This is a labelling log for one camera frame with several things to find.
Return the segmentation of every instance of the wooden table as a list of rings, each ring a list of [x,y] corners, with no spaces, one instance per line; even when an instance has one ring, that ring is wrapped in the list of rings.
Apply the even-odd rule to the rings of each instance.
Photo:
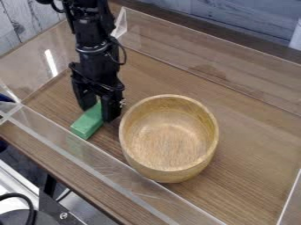
[[[73,35],[62,23],[0,62],[2,78],[24,104],[66,128],[83,113],[73,95],[71,71],[66,70],[67,62],[77,59],[73,45]],[[60,75],[36,91],[54,75],[43,56],[47,49]],[[276,224],[301,168],[301,118],[149,56],[130,49],[127,52],[129,63],[122,67],[127,87],[125,112],[143,98],[169,93],[200,100],[218,119],[221,136],[212,164],[190,181],[165,186],[226,224]],[[270,57],[254,62],[254,69],[257,63],[268,64]],[[291,62],[283,61],[283,66],[287,72],[301,71]],[[90,143],[126,163],[118,139],[119,122],[117,119],[106,124]],[[0,127],[0,136],[118,221],[165,223],[12,123]]]

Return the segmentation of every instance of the green block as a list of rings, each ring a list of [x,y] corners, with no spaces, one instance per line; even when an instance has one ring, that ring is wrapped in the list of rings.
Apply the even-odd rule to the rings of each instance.
[[[102,126],[102,103],[90,108],[82,117],[73,123],[71,131],[87,140]]]

